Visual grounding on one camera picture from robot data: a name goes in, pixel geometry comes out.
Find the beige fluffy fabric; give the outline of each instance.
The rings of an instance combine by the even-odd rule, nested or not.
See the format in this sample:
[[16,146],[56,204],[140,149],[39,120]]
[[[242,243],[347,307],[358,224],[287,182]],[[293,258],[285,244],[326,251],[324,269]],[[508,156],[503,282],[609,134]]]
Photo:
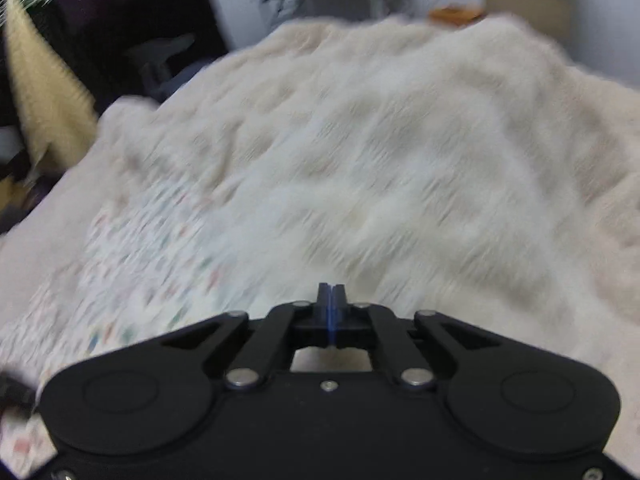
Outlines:
[[636,92],[508,19],[297,22],[159,108],[121,100],[100,136],[124,198],[184,174],[209,201],[226,304],[345,283],[584,360],[619,387],[608,450],[640,472]]
[[95,140],[94,98],[38,33],[20,0],[6,0],[6,57],[31,161],[50,152],[56,168],[76,165]]

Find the screw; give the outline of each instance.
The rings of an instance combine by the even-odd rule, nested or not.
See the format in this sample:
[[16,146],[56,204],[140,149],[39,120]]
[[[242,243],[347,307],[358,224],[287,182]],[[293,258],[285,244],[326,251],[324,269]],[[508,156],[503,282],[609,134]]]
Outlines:
[[335,381],[322,381],[320,387],[327,393],[338,389],[338,383]]
[[51,474],[51,480],[76,480],[76,476],[66,469],[61,469]]
[[603,478],[604,473],[599,467],[587,469],[587,471],[584,472],[584,475],[582,475],[582,480],[602,480]]
[[260,380],[260,375],[251,368],[235,368],[226,374],[226,380],[238,388],[252,386]]
[[434,375],[424,368],[407,368],[400,378],[409,386],[424,386],[434,380]]

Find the colorful pattern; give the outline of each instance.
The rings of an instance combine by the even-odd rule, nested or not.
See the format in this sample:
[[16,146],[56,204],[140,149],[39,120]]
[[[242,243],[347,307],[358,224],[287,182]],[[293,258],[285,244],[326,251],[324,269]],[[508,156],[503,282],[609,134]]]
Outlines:
[[[221,271],[198,242],[207,205],[190,188],[163,180],[124,208],[103,209],[85,260],[53,276],[26,318],[0,329],[0,365],[42,386],[74,362],[221,312]],[[37,417],[8,413],[0,428],[0,460],[18,476],[54,453]]]

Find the fuzzy blanket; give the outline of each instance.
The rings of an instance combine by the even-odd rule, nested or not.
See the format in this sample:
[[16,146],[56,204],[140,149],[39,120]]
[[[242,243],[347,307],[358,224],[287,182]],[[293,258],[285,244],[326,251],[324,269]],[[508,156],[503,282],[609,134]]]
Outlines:
[[[3,362],[44,381],[345,283],[604,371],[623,399],[607,450],[640,472],[640,94],[507,18],[296,22],[159,108],[120,100],[98,143],[119,196],[77,266],[0,331]],[[42,439],[33,424],[12,431]]]

